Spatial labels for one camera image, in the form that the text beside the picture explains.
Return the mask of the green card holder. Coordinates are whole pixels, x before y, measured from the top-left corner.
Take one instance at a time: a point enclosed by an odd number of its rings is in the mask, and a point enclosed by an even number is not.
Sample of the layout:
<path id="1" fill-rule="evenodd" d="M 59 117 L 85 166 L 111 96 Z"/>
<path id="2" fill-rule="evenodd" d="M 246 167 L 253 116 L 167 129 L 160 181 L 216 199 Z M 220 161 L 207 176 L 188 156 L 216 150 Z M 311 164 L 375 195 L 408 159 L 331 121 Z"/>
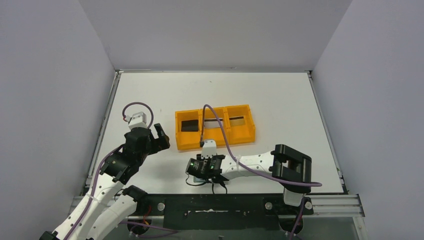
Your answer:
<path id="1" fill-rule="evenodd" d="M 195 184 L 195 185 L 197 185 L 197 184 L 202 184 L 202 183 L 204 183 L 205 182 L 205 180 L 204 179 L 201 179 L 201 178 L 197 178 L 197 177 L 193 177 L 193 183 Z"/>

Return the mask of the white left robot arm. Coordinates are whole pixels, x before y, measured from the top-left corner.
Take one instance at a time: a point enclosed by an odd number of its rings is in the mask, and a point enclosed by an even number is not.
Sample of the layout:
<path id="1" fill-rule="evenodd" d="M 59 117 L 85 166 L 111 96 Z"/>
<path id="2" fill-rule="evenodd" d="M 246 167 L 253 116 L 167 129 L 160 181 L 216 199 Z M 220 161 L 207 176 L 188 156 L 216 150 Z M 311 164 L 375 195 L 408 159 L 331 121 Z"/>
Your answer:
<path id="1" fill-rule="evenodd" d="M 147 193 L 126 186 L 147 156 L 170 148 L 170 139 L 159 123 L 157 137 L 144 123 L 130 125 L 125 142 L 100 162 L 90 189 L 69 216 L 53 231 L 45 231 L 42 240 L 102 240 L 127 216 L 133 214 Z"/>

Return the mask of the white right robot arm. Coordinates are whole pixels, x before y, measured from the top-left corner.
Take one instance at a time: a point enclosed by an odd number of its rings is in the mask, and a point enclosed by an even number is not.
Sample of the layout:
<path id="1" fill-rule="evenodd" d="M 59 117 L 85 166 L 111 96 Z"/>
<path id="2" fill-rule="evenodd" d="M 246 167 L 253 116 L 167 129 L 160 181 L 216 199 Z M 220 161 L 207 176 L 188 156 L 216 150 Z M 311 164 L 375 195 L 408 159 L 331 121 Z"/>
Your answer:
<path id="1" fill-rule="evenodd" d="M 201 153 L 191 158 L 186 174 L 206 183 L 224 184 L 241 177 L 263 177 L 284 187 L 283 202 L 299 207 L 306 194 L 320 183 L 312 182 L 312 158 L 284 144 L 271 151 L 236 157 L 218 154 L 213 141 L 207 141 Z"/>

